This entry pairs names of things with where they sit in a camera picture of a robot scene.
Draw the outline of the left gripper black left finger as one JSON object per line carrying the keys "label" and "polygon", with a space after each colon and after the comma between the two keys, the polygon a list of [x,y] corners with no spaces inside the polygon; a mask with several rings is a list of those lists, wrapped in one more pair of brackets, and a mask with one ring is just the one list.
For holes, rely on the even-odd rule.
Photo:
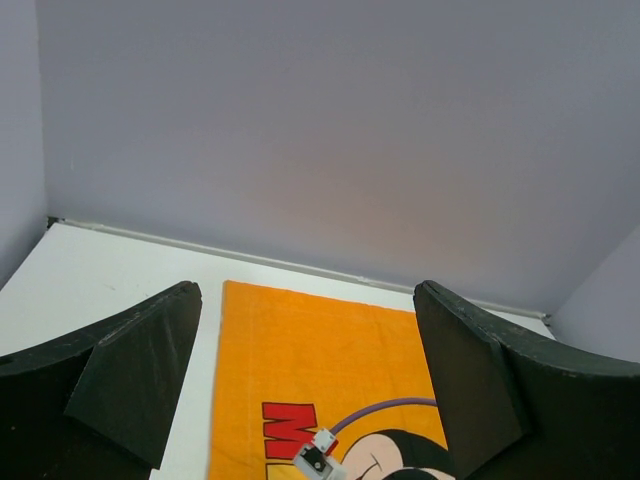
{"label": "left gripper black left finger", "polygon": [[147,479],[160,468],[202,310],[195,282],[1,358],[4,479]]}

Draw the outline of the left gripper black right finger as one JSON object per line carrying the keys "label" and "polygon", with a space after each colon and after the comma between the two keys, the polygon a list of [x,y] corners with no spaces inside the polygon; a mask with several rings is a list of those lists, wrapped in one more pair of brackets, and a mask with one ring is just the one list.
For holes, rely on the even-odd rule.
{"label": "left gripper black right finger", "polygon": [[639,366],[493,315],[434,281],[419,334],[459,479],[635,479]]}

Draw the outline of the orange cartoon mouse cloth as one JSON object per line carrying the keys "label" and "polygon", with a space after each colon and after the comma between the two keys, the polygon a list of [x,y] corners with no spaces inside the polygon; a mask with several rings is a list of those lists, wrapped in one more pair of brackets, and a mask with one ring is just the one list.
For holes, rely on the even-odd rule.
{"label": "orange cartoon mouse cloth", "polygon": [[322,429],[351,479],[451,479],[415,313],[227,282],[212,479],[297,479]]}

